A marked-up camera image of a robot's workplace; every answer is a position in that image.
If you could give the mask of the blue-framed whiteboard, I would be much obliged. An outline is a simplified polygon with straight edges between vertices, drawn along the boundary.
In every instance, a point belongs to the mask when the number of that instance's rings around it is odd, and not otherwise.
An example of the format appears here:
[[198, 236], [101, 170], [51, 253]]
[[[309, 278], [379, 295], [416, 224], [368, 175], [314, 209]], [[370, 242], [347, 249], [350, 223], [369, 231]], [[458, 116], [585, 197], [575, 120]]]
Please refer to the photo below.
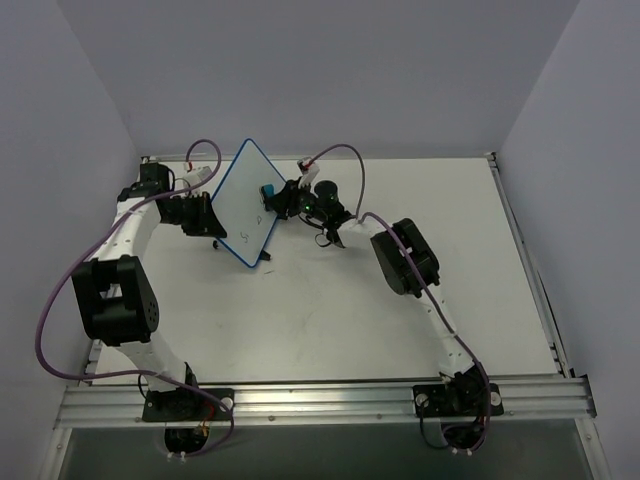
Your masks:
[[242, 143], [212, 195], [212, 208], [226, 231], [219, 238], [231, 254], [255, 268], [277, 221], [264, 207], [261, 191], [278, 193], [286, 180], [253, 139]]

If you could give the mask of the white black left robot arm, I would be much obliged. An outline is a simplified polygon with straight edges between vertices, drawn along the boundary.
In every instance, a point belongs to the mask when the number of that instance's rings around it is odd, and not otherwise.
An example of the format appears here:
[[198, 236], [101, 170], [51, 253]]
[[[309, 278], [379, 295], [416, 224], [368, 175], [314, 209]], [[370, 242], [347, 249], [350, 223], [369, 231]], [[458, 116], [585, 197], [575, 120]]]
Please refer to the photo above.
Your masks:
[[71, 275], [85, 333], [126, 356], [146, 380], [146, 422], [193, 420], [206, 404], [191, 367], [158, 331], [159, 305], [142, 258], [160, 224], [191, 237], [225, 237], [203, 189], [212, 176], [208, 167], [192, 170], [178, 190], [167, 166], [141, 165], [138, 181], [117, 197], [113, 232]]

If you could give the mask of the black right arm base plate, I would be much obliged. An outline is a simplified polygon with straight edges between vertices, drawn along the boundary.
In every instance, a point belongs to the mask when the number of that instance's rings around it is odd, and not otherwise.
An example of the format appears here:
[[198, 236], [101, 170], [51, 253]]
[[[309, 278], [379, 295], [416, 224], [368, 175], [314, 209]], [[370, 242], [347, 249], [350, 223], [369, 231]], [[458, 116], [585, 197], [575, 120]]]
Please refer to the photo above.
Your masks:
[[482, 381], [413, 385], [415, 413], [423, 418], [484, 417], [489, 401], [491, 415], [502, 416], [505, 410], [498, 385], [490, 383], [489, 388], [491, 396]]

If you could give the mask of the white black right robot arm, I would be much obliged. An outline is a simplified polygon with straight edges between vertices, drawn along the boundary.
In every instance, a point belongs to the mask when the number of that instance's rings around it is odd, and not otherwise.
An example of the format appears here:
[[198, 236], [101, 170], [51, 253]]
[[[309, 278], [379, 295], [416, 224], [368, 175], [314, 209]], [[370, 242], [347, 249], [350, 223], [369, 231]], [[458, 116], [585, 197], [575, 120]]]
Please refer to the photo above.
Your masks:
[[372, 212], [358, 218], [340, 202], [338, 187], [332, 181], [321, 181], [310, 188], [289, 180], [279, 191], [271, 185], [262, 186], [260, 195], [266, 211], [282, 220], [302, 218], [322, 232], [328, 246], [344, 249], [347, 239], [369, 241], [389, 288], [397, 295], [417, 299], [426, 313], [436, 339], [439, 375], [448, 406], [440, 414], [474, 416], [485, 422], [491, 415], [486, 371], [447, 318], [439, 261], [413, 220], [404, 218], [389, 224]]

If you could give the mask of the blue whiteboard eraser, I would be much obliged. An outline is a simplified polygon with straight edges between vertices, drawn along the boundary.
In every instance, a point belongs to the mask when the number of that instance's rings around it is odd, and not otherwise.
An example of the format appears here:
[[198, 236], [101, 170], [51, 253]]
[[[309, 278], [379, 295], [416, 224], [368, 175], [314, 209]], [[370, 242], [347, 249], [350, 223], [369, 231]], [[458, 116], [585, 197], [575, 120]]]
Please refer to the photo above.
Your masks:
[[274, 196], [274, 186], [272, 184], [263, 185], [260, 187], [259, 192], [264, 208], [269, 211], [271, 198]]

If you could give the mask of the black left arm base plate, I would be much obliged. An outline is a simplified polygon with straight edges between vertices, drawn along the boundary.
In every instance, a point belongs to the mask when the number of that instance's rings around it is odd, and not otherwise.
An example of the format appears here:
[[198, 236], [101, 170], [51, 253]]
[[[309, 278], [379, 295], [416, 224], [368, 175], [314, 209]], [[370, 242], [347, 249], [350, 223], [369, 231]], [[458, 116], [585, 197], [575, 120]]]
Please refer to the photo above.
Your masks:
[[214, 421], [230, 418], [219, 406], [199, 394], [176, 389], [167, 392], [148, 391], [142, 421], [147, 423]]

